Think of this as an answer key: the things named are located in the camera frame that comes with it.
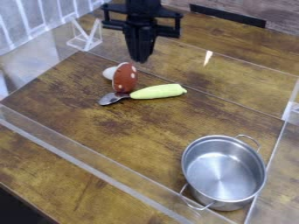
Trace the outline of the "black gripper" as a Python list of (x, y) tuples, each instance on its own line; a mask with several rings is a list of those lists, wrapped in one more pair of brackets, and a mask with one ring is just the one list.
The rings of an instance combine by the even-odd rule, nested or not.
[[(181, 33), (183, 14), (165, 9), (160, 3), (104, 3), (100, 6), (104, 11), (103, 27), (124, 31), (125, 44), (131, 59), (145, 63), (155, 48), (156, 35), (179, 38)], [(109, 13), (125, 15), (125, 21), (109, 18)], [(157, 24), (157, 18), (171, 18), (173, 26)], [(141, 52), (139, 52), (139, 29)]]

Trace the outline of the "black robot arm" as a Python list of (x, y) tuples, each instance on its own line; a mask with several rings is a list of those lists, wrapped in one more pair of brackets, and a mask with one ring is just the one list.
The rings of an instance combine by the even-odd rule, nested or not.
[(183, 14), (167, 10), (161, 0), (104, 3), (100, 9), (104, 11), (103, 27), (124, 33), (127, 50), (136, 62), (147, 62), (157, 36), (180, 37)]

